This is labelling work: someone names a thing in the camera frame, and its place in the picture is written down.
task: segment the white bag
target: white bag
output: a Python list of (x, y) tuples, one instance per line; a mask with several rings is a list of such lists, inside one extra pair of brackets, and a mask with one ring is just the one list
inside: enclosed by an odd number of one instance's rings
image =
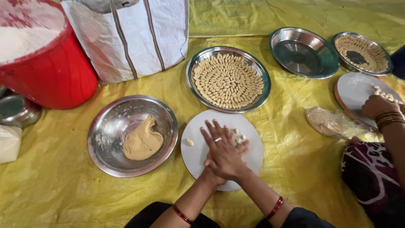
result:
[(21, 134), (21, 128), (0, 125), (0, 164), (17, 159)]
[(111, 0), (106, 14), (72, 0), (61, 4), (102, 84), (151, 75), (187, 58), (188, 0), (140, 0), (118, 10)]

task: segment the small dough piece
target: small dough piece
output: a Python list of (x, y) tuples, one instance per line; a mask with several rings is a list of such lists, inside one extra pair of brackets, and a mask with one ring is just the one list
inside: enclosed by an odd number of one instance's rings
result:
[(124, 142), (124, 154), (132, 160), (145, 160), (154, 155), (163, 145), (163, 136), (152, 130), (155, 119), (148, 117), (129, 133)]
[(188, 146), (194, 146), (194, 142), (190, 139), (187, 139), (187, 145)]

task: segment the plastic bag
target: plastic bag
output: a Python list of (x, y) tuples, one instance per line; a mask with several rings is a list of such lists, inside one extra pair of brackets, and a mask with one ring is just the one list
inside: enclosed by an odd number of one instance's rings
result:
[(22, 130), (0, 125), (0, 164), (15, 161), (20, 150)]
[(372, 131), (340, 111), (333, 114), (328, 110), (315, 106), (307, 108), (305, 115), (316, 131), (333, 138), (348, 140), (353, 136)]

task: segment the white flour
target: white flour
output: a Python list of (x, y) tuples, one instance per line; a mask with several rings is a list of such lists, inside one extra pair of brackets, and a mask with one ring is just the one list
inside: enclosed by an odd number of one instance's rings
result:
[(47, 28), (0, 27), (0, 63), (12, 62), (48, 45), (60, 31)]

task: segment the red bucket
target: red bucket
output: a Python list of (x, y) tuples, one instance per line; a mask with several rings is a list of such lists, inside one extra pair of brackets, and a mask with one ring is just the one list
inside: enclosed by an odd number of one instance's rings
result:
[(74, 108), (94, 94), (96, 75), (60, 4), (49, 0), (0, 0), (0, 26), (60, 27), (60, 34), (46, 46), (0, 62), (0, 85), (53, 109)]

